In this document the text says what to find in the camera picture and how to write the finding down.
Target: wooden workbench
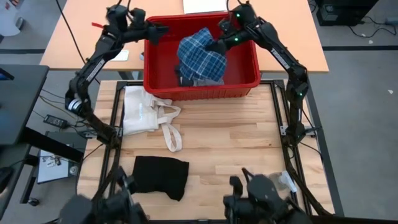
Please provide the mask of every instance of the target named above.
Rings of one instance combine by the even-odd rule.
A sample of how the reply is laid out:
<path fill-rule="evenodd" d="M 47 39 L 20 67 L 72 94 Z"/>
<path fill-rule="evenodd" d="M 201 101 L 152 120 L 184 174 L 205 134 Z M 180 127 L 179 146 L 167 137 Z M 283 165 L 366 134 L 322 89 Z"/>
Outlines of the wooden workbench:
<path fill-rule="evenodd" d="M 98 93 L 95 114 L 107 123 L 115 88 L 116 81 L 102 81 Z M 120 122 L 123 99 L 124 92 L 121 93 L 116 124 Z M 284 170 L 269 85 L 260 85 L 243 98 L 175 101 L 174 105 L 182 109 L 172 123 L 182 135 L 183 149 L 180 152 L 172 153 L 167 149 L 161 128 L 153 133 L 124 136 L 122 141 L 120 165 L 128 175 L 132 173 L 136 156 L 174 157 L 190 163 L 185 195 L 180 202 L 161 192 L 133 195 L 151 220 L 224 219 L 222 198 L 232 193 L 228 182 L 231 175 L 242 176 L 242 167 L 255 174 L 267 175 Z M 314 138 L 306 137 L 303 142 L 317 148 Z M 85 154 L 99 145 L 97 140 L 89 140 Z M 301 144 L 299 151 L 308 188 L 333 213 L 319 154 Z M 94 196 L 103 155 L 104 147 L 101 147 L 85 159 L 78 181 L 79 194 Z"/>
<path fill-rule="evenodd" d="M 95 43 L 101 35 L 101 29 L 93 27 L 91 23 L 105 24 L 106 8 L 116 2 L 115 0 L 67 1 L 63 12 L 84 58 L 93 54 Z M 251 0 L 250 3 L 258 16 L 274 25 L 282 43 L 309 72 L 329 71 L 307 0 Z M 123 0 L 122 4 L 126 5 L 127 0 Z M 229 1 L 230 9 L 237 5 L 237 0 Z M 133 0 L 131 8 L 134 7 L 145 10 L 147 18 L 183 14 L 182 0 Z M 144 41 L 126 44 L 124 49 L 129 51 L 128 61 L 108 62 L 104 66 L 105 70 L 131 71 L 144 68 L 144 62 L 139 59 L 139 54 L 144 51 Z M 267 50 L 259 47 L 256 50 L 260 71 L 284 72 Z M 40 64 L 48 65 L 52 70 L 78 70 L 83 66 L 62 17 L 58 20 Z"/>

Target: floor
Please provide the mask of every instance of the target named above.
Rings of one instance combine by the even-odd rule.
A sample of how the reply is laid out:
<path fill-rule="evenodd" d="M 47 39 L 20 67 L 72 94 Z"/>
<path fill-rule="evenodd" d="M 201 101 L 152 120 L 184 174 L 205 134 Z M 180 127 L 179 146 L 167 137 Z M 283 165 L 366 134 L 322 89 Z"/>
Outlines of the floor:
<path fill-rule="evenodd" d="M 398 1 L 380 0 L 369 12 L 376 21 L 398 16 Z M 26 19 L 24 30 L 13 38 L 5 38 L 0 49 L 44 49 L 60 13 L 53 0 L 25 0 L 20 10 Z M 320 27 L 314 13 L 322 46 L 398 45 L 398 37 L 380 31 L 373 38 L 356 37 L 348 27 Z M 377 26 L 354 27 L 360 35 L 372 34 Z M 39 64 L 41 54 L 0 54 L 0 63 Z M 398 184 L 398 51 L 326 51 L 330 73 L 310 77 L 320 118 L 325 130 L 333 170 L 341 202 L 347 217 L 398 220 L 396 185 Z M 67 90 L 73 72 L 49 72 L 44 89 L 57 95 Z M 265 77 L 283 75 L 265 74 Z M 100 80 L 120 79 L 116 72 L 101 72 Z M 98 86 L 89 89 L 95 101 Z M 45 92 L 42 95 L 58 100 Z M 73 122 L 63 112 L 38 100 L 35 111 L 52 114 Z M 32 113 L 28 126 L 36 130 L 58 131 Z M 38 207 L 19 204 L 27 180 L 25 168 L 3 219 L 0 223 L 44 223 L 57 217 L 63 204 L 74 194 L 75 179 L 69 178 L 36 185 L 32 196 L 40 200 Z"/>

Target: white tote bag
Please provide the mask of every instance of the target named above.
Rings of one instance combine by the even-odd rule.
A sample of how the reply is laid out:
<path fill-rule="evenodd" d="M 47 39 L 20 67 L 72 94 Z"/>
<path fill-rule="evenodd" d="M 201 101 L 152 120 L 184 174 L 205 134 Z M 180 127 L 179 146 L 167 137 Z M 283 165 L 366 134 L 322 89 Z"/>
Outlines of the white tote bag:
<path fill-rule="evenodd" d="M 173 118 L 180 114 L 181 109 L 172 106 L 172 102 L 147 93 L 143 86 L 127 86 L 124 95 L 123 135 L 155 131 L 161 125 L 168 149 L 172 152 L 181 150 L 181 134 L 171 125 Z M 164 107 L 175 111 L 166 114 Z"/>

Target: plastic bin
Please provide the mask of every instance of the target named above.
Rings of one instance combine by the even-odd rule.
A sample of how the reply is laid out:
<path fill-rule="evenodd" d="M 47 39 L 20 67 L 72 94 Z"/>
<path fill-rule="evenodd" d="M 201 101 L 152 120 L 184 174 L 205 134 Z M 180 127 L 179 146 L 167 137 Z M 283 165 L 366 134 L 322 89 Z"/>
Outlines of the plastic bin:
<path fill-rule="evenodd" d="M 218 23 L 226 12 L 155 16 L 151 22 L 169 26 L 169 32 L 158 45 L 145 40 L 144 88 L 148 93 L 172 100 L 197 100 L 246 96 L 251 88 L 260 84 L 261 74 L 257 62 L 256 46 L 252 41 L 233 47 L 227 52 L 224 85 L 180 87 L 174 68 L 178 65 L 177 49 L 180 41 L 207 27 L 214 38 L 222 31 Z"/>

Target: wooden tabletop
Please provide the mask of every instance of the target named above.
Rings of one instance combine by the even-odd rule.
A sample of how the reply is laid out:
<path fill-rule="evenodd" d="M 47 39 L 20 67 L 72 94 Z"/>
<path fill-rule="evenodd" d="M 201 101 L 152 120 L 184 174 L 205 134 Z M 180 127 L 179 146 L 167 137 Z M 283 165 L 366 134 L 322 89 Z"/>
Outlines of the wooden tabletop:
<path fill-rule="evenodd" d="M 101 35 L 101 29 L 93 27 L 91 23 L 105 24 L 106 7 L 115 3 L 115 0 L 68 0 L 63 8 L 84 58 L 93 54 L 95 43 Z M 251 0 L 250 3 L 258 16 L 275 26 L 282 43 L 309 72 L 329 71 L 307 0 Z M 123 0 L 122 4 L 126 5 L 127 0 Z M 237 5 L 236 0 L 229 1 L 230 9 Z M 131 8 L 134 7 L 145 10 L 147 18 L 183 14 L 182 0 L 133 0 Z M 131 71 L 144 68 L 144 62 L 139 59 L 139 54 L 144 51 L 144 41 L 126 44 L 124 49 L 129 51 L 128 61 L 108 62 L 104 69 Z M 261 71 L 284 72 L 267 50 L 259 47 L 256 50 Z M 62 17 L 58 20 L 40 64 L 48 65 L 52 70 L 78 70 L 83 66 Z"/>
<path fill-rule="evenodd" d="M 107 123 L 115 88 L 116 81 L 102 81 L 99 88 L 95 114 Z M 120 122 L 123 99 L 124 92 L 121 93 L 116 124 Z M 266 175 L 284 170 L 269 85 L 260 85 L 243 98 L 175 101 L 173 104 L 182 109 L 172 123 L 182 135 L 183 149 L 180 152 L 167 149 L 161 128 L 153 133 L 124 136 L 122 141 L 120 165 L 128 175 L 132 174 L 136 156 L 174 157 L 190 163 L 181 201 L 171 200 L 161 192 L 132 196 L 151 220 L 225 219 L 223 196 L 232 194 L 231 175 L 242 176 L 242 167 Z M 317 148 L 314 138 L 306 137 L 303 142 Z M 97 140 L 89 140 L 85 154 L 99 145 Z M 333 212 L 319 154 L 303 145 L 299 145 L 299 150 L 308 188 L 329 212 Z M 85 159 L 78 181 L 79 194 L 94 196 L 103 155 L 104 147 L 101 147 Z M 301 194 L 298 198 L 303 208 Z"/>

